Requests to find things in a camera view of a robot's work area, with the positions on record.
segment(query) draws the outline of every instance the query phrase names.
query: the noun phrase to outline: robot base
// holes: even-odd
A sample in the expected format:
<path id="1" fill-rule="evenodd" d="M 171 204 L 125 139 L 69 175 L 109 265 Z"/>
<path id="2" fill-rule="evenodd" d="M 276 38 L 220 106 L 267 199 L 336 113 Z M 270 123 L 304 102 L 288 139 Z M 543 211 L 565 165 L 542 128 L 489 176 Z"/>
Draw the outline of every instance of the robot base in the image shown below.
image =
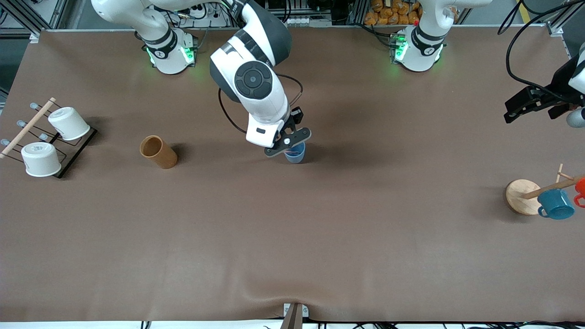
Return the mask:
<path id="1" fill-rule="evenodd" d="M 393 63 L 400 63 L 405 68 L 414 71 L 414 72 L 423 72 L 430 69 L 436 61 L 439 60 L 439 56 L 443 46 L 441 46 L 437 51 L 432 49 L 433 54 L 430 56 L 424 56 L 421 54 L 420 50 L 414 47 L 414 43 L 412 41 L 412 31 L 414 30 L 414 26 L 407 26 L 404 30 L 401 30 L 396 33 L 397 36 L 402 36 L 404 39 L 397 40 L 396 37 L 391 36 L 390 44 L 395 44 L 398 47 L 390 49 L 390 58 L 392 59 Z"/>
<path id="2" fill-rule="evenodd" d="M 538 215 L 538 208 L 541 206 L 541 204 L 538 202 L 538 199 L 532 198 L 527 200 L 522 198 L 522 195 L 539 189 L 540 186 L 538 186 L 533 181 L 526 179 L 512 181 L 510 184 L 508 184 L 505 190 L 505 198 L 506 202 L 508 203 L 508 207 L 515 213 L 521 215 Z"/>
<path id="3" fill-rule="evenodd" d="M 195 66 L 197 57 L 198 39 L 181 29 L 173 29 L 173 31 L 177 34 L 177 46 L 166 59 L 160 59 L 148 50 L 153 67 L 164 74 L 181 73 L 187 67 Z"/>

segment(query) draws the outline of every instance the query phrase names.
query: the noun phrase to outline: wooden mug stand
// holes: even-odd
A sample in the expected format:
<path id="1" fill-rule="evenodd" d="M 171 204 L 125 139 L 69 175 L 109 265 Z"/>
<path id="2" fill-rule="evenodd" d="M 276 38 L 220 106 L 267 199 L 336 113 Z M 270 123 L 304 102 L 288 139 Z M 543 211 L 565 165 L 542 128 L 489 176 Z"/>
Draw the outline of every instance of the wooden mug stand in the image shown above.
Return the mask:
<path id="1" fill-rule="evenodd" d="M 14 147 L 15 146 L 20 146 L 18 143 L 25 137 L 25 135 L 27 133 L 30 132 L 31 129 L 33 128 L 37 128 L 36 127 L 36 123 L 43 117 L 43 116 L 48 116 L 46 115 L 47 112 L 51 113 L 49 111 L 49 109 L 51 108 L 51 106 L 56 105 L 58 106 L 55 102 L 57 100 L 55 98 L 50 98 L 48 102 L 46 102 L 46 104 L 40 109 L 38 110 L 37 114 L 29 121 L 28 124 L 26 124 L 24 127 L 22 127 L 22 130 L 18 133 L 18 135 L 16 135 L 12 141 L 2 150 L 2 152 L 0 152 L 0 159 L 4 159 L 4 158 L 10 158 L 16 161 L 20 161 L 20 162 L 24 162 L 23 160 L 17 159 L 13 156 L 11 156 L 9 153 L 12 150 L 15 150 L 17 152 L 20 152 L 18 150 L 16 150 Z M 56 178 L 63 178 L 63 176 L 65 175 L 65 173 L 67 172 L 67 170 L 71 167 L 71 165 L 75 162 L 75 160 L 77 159 L 77 157 L 79 156 L 79 154 L 81 154 L 81 152 L 84 150 L 84 148 L 89 144 L 89 142 L 91 141 L 91 139 L 96 135 L 98 131 L 94 128 L 90 126 L 90 131 L 88 133 L 86 133 L 84 136 L 80 137 L 77 141 L 77 143 L 75 144 L 70 144 L 66 141 L 64 141 L 61 138 L 61 135 L 57 132 L 55 134 L 51 134 L 52 138 L 48 141 L 46 141 L 49 144 L 54 144 L 55 142 L 59 141 L 62 143 L 66 143 L 69 144 L 71 146 L 73 146 L 72 150 L 68 153 L 65 154 L 64 152 L 62 152 L 61 150 L 57 149 L 58 152 L 62 153 L 65 158 L 63 158 L 61 160 L 61 170 L 59 170 L 59 172 L 57 172 L 56 174 L 54 174 L 53 176 Z"/>
<path id="2" fill-rule="evenodd" d="M 506 187 L 506 202 L 516 213 L 527 216 L 538 215 L 538 208 L 541 204 L 538 202 L 537 198 L 543 192 L 554 189 L 566 189 L 567 187 L 577 184 L 580 179 L 585 178 L 585 174 L 572 177 L 563 174 L 562 170 L 563 164 L 561 163 L 556 175 L 556 183 L 545 187 L 540 187 L 533 181 L 527 179 L 512 181 Z M 566 180 L 560 181 L 561 177 L 566 178 Z"/>

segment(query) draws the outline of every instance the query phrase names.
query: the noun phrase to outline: red mug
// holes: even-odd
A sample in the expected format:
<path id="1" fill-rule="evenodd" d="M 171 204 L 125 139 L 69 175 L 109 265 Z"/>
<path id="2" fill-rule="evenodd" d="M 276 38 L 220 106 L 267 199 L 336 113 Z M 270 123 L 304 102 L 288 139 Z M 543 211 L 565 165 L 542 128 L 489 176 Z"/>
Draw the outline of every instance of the red mug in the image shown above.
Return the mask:
<path id="1" fill-rule="evenodd" d="M 585 204 L 580 204 L 580 199 L 585 199 L 585 178 L 579 180 L 579 182 L 575 185 L 575 191 L 577 191 L 578 195 L 573 199 L 575 205 L 581 208 L 585 208 Z"/>

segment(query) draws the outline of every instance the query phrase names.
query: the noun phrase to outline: round wooden base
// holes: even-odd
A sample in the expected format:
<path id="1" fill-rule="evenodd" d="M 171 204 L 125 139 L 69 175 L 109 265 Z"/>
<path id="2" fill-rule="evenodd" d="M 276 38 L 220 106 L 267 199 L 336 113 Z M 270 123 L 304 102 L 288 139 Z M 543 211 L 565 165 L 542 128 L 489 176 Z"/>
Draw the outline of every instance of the round wooden base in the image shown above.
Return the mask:
<path id="1" fill-rule="evenodd" d="M 521 196 L 525 193 L 536 191 L 540 188 L 533 181 L 519 179 L 512 181 L 506 187 L 506 202 L 510 209 L 521 215 L 533 216 L 538 215 L 538 208 L 541 204 L 537 198 L 530 200 L 523 199 Z"/>

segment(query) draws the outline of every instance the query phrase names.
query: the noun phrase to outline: green led light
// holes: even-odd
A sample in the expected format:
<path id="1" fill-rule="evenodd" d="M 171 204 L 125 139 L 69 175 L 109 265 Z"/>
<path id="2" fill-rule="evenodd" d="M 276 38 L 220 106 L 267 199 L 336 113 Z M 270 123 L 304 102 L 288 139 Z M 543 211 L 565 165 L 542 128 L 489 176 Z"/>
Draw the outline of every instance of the green led light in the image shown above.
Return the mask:
<path id="1" fill-rule="evenodd" d="M 181 47 L 181 52 L 183 53 L 183 56 L 185 57 L 187 63 L 193 62 L 193 50 Z"/>
<path id="2" fill-rule="evenodd" d="M 437 50 L 437 57 L 435 57 L 435 61 L 438 61 L 439 58 L 441 57 L 441 50 L 443 50 L 443 45 L 441 45 L 439 47 L 439 50 Z"/>
<path id="3" fill-rule="evenodd" d="M 152 57 L 152 53 L 150 52 L 150 49 L 146 48 L 146 52 L 148 53 L 148 56 L 150 57 L 150 62 L 152 63 L 152 65 L 155 65 L 154 58 Z"/>
<path id="4" fill-rule="evenodd" d="M 404 59 L 404 54 L 406 54 L 406 51 L 408 49 L 408 42 L 404 42 L 402 44 L 402 46 L 400 46 L 397 50 L 396 50 L 396 60 L 403 60 Z"/>

